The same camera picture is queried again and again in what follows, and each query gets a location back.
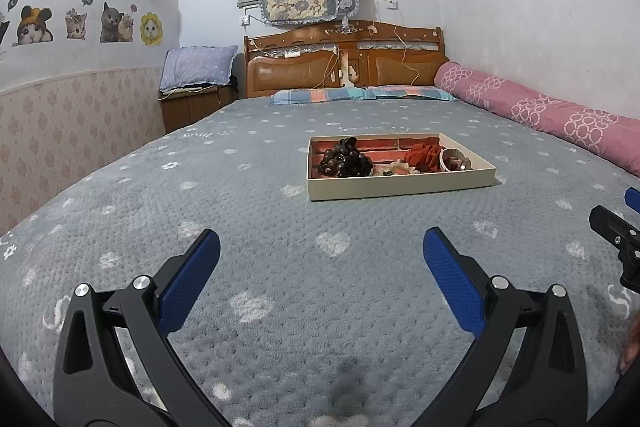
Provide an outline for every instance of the silver screw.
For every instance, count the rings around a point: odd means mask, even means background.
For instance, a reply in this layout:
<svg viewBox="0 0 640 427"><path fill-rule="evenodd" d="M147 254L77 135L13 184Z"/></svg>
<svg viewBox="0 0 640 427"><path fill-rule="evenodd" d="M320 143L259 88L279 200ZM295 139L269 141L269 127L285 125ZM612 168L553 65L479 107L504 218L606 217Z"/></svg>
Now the silver screw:
<svg viewBox="0 0 640 427"><path fill-rule="evenodd" d="M564 297L566 295L566 289L564 289L564 286L554 284L551 286L551 293L556 297Z"/></svg>
<svg viewBox="0 0 640 427"><path fill-rule="evenodd" d="M88 284L79 284L76 287L76 295L78 297L84 297L85 295L87 295L87 293L89 293L89 285Z"/></svg>
<svg viewBox="0 0 640 427"><path fill-rule="evenodd" d="M133 288L136 290L143 290L151 283L151 279L149 279L146 275L141 275L140 277L136 277L133 280Z"/></svg>
<svg viewBox="0 0 640 427"><path fill-rule="evenodd" d="M494 285L494 288L497 290L506 290L509 287L509 281L501 275L491 279L491 284Z"/></svg>

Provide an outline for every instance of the wooden cabinet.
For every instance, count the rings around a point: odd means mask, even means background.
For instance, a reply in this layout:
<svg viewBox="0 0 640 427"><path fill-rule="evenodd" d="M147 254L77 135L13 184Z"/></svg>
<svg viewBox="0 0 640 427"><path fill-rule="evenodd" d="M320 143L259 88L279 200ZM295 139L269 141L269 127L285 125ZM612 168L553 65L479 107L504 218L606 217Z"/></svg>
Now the wooden cabinet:
<svg viewBox="0 0 640 427"><path fill-rule="evenodd" d="M231 86L211 86L198 92L176 91L166 98L160 93L162 119L167 133L187 127L238 99Z"/></svg>

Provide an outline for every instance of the wooden headboard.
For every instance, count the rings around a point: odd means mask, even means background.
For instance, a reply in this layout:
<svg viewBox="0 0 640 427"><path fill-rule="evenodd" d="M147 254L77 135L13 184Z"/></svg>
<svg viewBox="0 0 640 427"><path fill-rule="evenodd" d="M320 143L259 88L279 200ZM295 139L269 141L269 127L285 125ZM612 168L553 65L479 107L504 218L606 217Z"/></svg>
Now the wooden headboard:
<svg viewBox="0 0 640 427"><path fill-rule="evenodd" d="M367 87L411 84L418 76L416 86L433 86L435 73L448 60L441 28L375 23L374 32L370 25L353 20L345 32L340 23L329 22L253 40L245 36L247 97L340 87L344 78ZM406 54L396 33L408 46Z"/></svg>

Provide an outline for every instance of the sunflower sticker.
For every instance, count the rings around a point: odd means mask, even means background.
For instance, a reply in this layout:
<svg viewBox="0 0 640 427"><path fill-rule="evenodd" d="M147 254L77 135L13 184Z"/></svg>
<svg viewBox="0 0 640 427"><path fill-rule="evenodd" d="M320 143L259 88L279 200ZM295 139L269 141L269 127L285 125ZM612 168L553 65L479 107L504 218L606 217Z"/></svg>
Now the sunflower sticker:
<svg viewBox="0 0 640 427"><path fill-rule="evenodd" d="M140 37L147 46L162 42L162 23L155 13L149 12L142 16Z"/></svg>

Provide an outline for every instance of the plaid pillow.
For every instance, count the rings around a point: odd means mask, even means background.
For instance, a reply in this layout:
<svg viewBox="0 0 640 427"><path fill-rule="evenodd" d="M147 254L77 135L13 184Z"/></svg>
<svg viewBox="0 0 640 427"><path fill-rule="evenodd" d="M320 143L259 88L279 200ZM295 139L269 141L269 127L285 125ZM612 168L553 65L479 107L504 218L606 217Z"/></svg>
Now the plaid pillow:
<svg viewBox="0 0 640 427"><path fill-rule="evenodd" d="M329 87L327 89L283 89L271 97L273 105L329 102L330 100L375 100L361 87Z"/></svg>
<svg viewBox="0 0 640 427"><path fill-rule="evenodd" d="M433 86L376 86L367 87L369 99L374 98L429 98L431 100L446 100L455 102L457 99L447 91Z"/></svg>

